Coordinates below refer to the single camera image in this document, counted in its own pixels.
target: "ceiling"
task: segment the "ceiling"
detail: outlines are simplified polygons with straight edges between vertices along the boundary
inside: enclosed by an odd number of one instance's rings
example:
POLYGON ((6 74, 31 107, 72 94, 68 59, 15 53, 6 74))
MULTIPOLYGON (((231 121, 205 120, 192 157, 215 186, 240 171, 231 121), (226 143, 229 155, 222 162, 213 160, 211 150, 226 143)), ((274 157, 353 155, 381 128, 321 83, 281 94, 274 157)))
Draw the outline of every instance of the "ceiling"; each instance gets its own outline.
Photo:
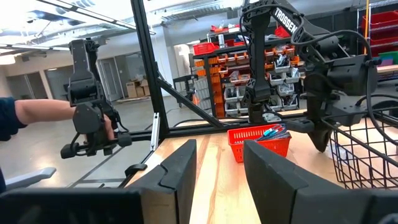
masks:
MULTIPOLYGON (((0 7, 0 44, 26 44, 38 46, 65 46, 73 39, 83 37, 117 35, 126 28, 101 21, 74 11, 66 11, 36 0, 3 0, 7 7, 0 7)), ((130 0, 46 0, 75 6, 96 12, 112 19, 134 25, 130 0)), ((319 8, 330 11, 350 7, 363 0, 288 0, 300 12, 314 13, 319 8)), ((239 9, 244 0, 144 0, 147 21, 159 26, 172 21, 193 19, 239 9)), ((13 50, 8 45, 0 49, 0 56, 24 54, 25 50, 13 50)))

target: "person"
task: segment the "person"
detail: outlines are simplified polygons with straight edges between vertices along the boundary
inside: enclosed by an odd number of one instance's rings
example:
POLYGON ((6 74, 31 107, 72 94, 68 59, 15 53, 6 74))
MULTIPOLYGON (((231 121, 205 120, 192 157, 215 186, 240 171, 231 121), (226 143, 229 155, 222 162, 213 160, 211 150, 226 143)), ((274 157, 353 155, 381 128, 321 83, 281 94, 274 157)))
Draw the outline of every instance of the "person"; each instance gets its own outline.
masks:
MULTIPOLYGON (((72 119, 75 107, 62 100, 15 100, 0 98, 0 141, 8 141, 12 135, 27 125, 42 121, 72 119)), ((104 116, 108 139, 114 139, 111 121, 104 116)), ((6 183, 0 169, 0 193, 6 191, 6 183)))

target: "red basket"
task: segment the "red basket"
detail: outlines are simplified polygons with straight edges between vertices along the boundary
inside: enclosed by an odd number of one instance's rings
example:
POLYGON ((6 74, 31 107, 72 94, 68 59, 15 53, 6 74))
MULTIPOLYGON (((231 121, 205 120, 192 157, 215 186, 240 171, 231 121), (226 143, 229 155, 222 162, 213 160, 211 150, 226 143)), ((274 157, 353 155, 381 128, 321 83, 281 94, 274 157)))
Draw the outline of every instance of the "red basket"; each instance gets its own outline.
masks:
POLYGON ((201 43, 193 46, 193 52, 195 55, 213 53, 219 46, 215 46, 213 43, 201 43))
MULTIPOLYGON (((366 24, 366 16, 362 17, 361 27, 364 29, 366 24)), ((392 26, 398 24, 398 12, 382 12, 371 15, 371 29, 392 26)))
MULTIPOLYGON (((228 144, 231 146, 236 162, 243 162, 244 140, 256 140, 261 137, 265 131, 274 126, 275 124, 268 124, 252 128, 239 128, 228 130, 228 144)), ((286 157, 287 150, 289 149, 290 139, 291 138, 264 140, 258 141, 257 143, 283 157, 286 157)))
POLYGON ((290 34, 282 26, 275 29, 275 35, 281 38, 290 37, 290 34))

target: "black wire basket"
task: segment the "black wire basket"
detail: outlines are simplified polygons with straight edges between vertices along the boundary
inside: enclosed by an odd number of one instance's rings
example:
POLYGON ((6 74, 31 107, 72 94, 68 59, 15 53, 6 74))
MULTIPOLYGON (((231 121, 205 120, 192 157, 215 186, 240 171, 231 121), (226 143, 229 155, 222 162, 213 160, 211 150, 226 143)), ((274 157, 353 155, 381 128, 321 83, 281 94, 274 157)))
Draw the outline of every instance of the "black wire basket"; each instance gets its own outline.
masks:
MULTIPOLYGON (((396 112, 396 108, 374 110, 377 123, 392 139, 398 139, 396 112)), ((398 147, 385 139, 366 115, 351 127, 323 120, 333 128, 328 147, 337 181, 346 189, 398 189, 398 147)))

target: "gray floor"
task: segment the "gray floor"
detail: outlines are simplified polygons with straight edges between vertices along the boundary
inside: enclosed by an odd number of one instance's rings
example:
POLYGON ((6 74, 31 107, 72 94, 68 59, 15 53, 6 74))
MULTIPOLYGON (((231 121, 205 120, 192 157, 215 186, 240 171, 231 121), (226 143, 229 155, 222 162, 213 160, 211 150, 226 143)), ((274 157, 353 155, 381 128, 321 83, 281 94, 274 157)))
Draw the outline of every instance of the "gray floor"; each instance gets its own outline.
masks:
MULTIPOLYGON (((378 93, 397 95, 394 83, 379 84, 378 93)), ((187 108, 179 108, 171 96, 164 98, 165 110, 169 126, 185 119, 197 119, 194 112, 187 108)), ((300 101, 301 108, 306 108, 305 101, 300 101)), ((153 110, 151 100, 123 103, 115 106, 119 111, 124 125, 131 131, 140 131, 152 123, 153 110)), ((33 187, 66 187, 76 182, 106 159, 101 153, 93 157, 74 157, 61 159, 60 150, 70 143, 75 135, 72 121, 32 124, 19 131, 8 142, 0 143, 0 166, 6 178, 25 174, 44 167, 55 167, 57 172, 49 179, 35 184, 33 187)), ((134 142, 103 166, 95 170, 86 179, 124 178, 124 170, 130 165, 140 162, 149 152, 149 142, 134 142)), ((119 183, 106 183, 115 187, 119 183)), ((77 187, 97 187, 100 184, 80 184, 77 187)))

